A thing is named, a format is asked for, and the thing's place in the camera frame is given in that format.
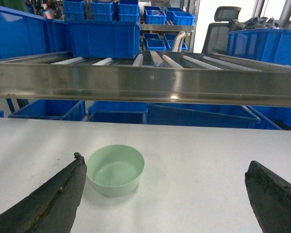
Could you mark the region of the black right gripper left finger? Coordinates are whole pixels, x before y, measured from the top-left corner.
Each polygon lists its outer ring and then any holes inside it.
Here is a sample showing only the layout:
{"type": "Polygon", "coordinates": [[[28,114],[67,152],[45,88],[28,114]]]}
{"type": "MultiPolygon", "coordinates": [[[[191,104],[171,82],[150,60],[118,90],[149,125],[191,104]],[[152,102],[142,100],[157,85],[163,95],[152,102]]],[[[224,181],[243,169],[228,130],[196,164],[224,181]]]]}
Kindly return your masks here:
{"type": "Polygon", "coordinates": [[[80,153],[74,161],[0,214],[0,233],[68,233],[71,231],[86,180],[80,153]]]}

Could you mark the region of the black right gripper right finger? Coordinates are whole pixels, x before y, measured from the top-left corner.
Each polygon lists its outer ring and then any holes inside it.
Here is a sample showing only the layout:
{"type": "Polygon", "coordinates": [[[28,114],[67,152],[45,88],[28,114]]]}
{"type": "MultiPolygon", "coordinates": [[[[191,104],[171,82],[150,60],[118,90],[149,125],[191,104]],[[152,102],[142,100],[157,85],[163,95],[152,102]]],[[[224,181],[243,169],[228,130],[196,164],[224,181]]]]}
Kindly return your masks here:
{"type": "Polygon", "coordinates": [[[291,233],[291,183],[251,161],[245,173],[250,205],[264,233],[291,233]]]}

